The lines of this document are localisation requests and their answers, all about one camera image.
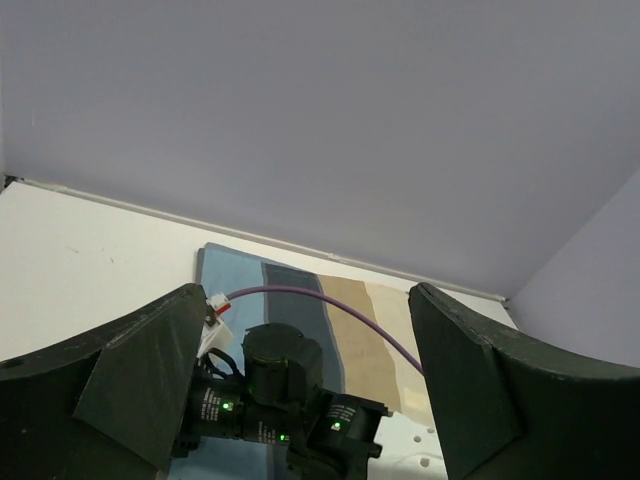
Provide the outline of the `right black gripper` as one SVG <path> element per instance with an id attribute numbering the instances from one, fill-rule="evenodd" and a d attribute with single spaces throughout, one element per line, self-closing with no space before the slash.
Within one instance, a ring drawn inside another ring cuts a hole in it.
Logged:
<path id="1" fill-rule="evenodd" d="M 323 402 L 323 352 L 297 328 L 247 330 L 244 369 L 211 347 L 196 363 L 172 456 L 184 458 L 204 437 L 243 440 L 307 452 Z"/>

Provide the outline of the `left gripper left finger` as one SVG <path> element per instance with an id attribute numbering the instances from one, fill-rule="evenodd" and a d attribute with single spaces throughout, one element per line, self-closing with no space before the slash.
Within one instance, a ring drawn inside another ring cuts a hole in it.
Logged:
<path id="1" fill-rule="evenodd" d="M 168 472 L 206 317 L 194 283 L 1 363 L 4 479 Z"/>

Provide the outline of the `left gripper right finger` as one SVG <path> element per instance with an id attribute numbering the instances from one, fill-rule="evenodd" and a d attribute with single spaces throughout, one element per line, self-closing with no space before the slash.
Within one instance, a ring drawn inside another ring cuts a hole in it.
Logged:
<path id="1" fill-rule="evenodd" d="M 427 283 L 408 302 L 450 478 L 638 477 L 637 368 L 537 340 Z"/>

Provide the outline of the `striped blue beige placemat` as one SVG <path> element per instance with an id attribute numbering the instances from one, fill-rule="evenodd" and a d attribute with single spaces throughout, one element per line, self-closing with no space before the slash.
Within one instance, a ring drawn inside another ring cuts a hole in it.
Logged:
<path id="1" fill-rule="evenodd" d="M 222 314 L 233 334 L 224 352 L 239 368 L 248 329 L 290 325 L 319 343 L 325 389 L 382 403 L 437 434 L 405 291 L 214 245 L 201 249 L 197 268 L 207 297 L 222 293 L 231 302 Z M 175 460 L 170 477 L 302 479 L 288 469 L 283 447 L 218 438 Z"/>

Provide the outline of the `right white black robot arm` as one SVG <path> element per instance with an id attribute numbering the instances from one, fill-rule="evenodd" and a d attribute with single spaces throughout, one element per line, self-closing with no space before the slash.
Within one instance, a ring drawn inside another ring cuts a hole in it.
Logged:
<path id="1" fill-rule="evenodd" d="M 246 331 L 244 366 L 202 348 L 172 455 L 203 439 L 286 450 L 302 479 L 444 479 L 436 431 L 382 403 L 323 386 L 320 345 L 297 328 L 263 324 Z"/>

